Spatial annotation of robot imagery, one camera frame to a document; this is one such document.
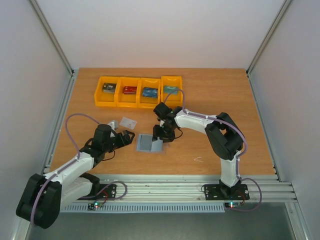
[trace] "white wall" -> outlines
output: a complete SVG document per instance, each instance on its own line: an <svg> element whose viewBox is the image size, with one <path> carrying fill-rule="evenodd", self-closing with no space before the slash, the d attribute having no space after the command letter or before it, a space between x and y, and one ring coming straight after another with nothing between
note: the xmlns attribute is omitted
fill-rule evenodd
<svg viewBox="0 0 320 240"><path fill-rule="evenodd" d="M294 0L252 73L271 148L320 236L320 1Z"/></svg>
<svg viewBox="0 0 320 240"><path fill-rule="evenodd" d="M245 68L283 0L38 0L73 68Z"/></svg>
<svg viewBox="0 0 320 240"><path fill-rule="evenodd" d="M29 2L0 1L1 239L10 239L25 184L41 170L68 79Z"/></svg>

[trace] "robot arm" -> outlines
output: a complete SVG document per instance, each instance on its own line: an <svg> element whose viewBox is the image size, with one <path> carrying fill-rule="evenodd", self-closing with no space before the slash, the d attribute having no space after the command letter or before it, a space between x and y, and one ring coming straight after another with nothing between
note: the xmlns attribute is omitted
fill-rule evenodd
<svg viewBox="0 0 320 240"><path fill-rule="evenodd" d="M204 115L190 112L182 107L172 110L163 102L153 110L160 120L159 125L153 127L153 139L158 137L164 142L172 142L175 129L188 128L206 134L215 154L220 157L221 163L221 191L228 199L241 183L236 174L237 157L243 147L242 138L231 127L218 122L227 122L238 128L230 116L224 112L219 115Z"/></svg>
<svg viewBox="0 0 320 240"><path fill-rule="evenodd" d="M45 175L34 174L26 184L16 215L30 221L32 209L41 187L48 182L34 212L34 223L44 229L50 227L63 209L83 196L95 196L99 191L99 178L87 171L103 161L111 153L132 143L135 134L130 131L116 133L117 121L99 124L79 155L58 169Z"/></svg>

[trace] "wooden table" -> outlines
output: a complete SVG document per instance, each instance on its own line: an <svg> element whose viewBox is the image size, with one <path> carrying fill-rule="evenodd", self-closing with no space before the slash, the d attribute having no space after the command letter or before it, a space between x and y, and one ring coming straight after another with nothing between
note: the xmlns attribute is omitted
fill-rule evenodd
<svg viewBox="0 0 320 240"><path fill-rule="evenodd" d="M100 76L150 77L182 76L186 108L193 112L218 115L228 113L248 142L248 152L241 157L243 175L274 174L273 164L252 91L244 69L195 68L81 68L75 82L66 116L85 113L101 123L133 119L136 137L131 145L117 149L114 159L101 162L92 174L221 174L220 159L213 152L206 135L183 128L183 136L165 147L165 153L137 152L138 134L152 134L157 117L152 109L96 107L94 93ZM69 131L79 147L91 137L97 125L83 116L74 116ZM118 131L125 130L119 126ZM76 154L62 128L51 170Z"/></svg>

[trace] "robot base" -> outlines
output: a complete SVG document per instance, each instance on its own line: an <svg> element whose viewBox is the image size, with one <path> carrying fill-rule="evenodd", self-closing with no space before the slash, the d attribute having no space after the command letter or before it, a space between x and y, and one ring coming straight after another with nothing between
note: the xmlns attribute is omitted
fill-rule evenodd
<svg viewBox="0 0 320 240"><path fill-rule="evenodd" d="M205 184L202 186L202 190L205 195L205 200L249 200L249 191L246 184L238 184L236 189L232 191L228 196L225 195L225 191L222 189L221 184Z"/></svg>

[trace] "yellow storage bin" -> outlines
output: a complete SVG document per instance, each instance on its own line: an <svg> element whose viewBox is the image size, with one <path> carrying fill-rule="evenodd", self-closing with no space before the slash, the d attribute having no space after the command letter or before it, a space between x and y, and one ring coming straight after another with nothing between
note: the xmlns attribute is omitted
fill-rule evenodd
<svg viewBox="0 0 320 240"><path fill-rule="evenodd" d="M123 94L125 86L137 87L136 94ZM115 90L115 94L117 95L116 106L121 108L137 108L140 90L141 81L139 77L120 77L119 84Z"/></svg>
<svg viewBox="0 0 320 240"><path fill-rule="evenodd" d="M161 100L161 79L160 78L141 78L140 91L138 97L138 108L154 109ZM144 88L158 89L158 97L142 96Z"/></svg>
<svg viewBox="0 0 320 240"><path fill-rule="evenodd" d="M164 86L178 87L182 90L182 77L181 76L162 76L161 77L161 102L168 96L164 93ZM171 94L165 104L168 107L182 106L183 95L180 91L177 94Z"/></svg>
<svg viewBox="0 0 320 240"><path fill-rule="evenodd" d="M115 93L103 92L104 83L116 84ZM101 76L94 92L94 103L97 107L116 107L118 101L117 89L119 88L120 77Z"/></svg>

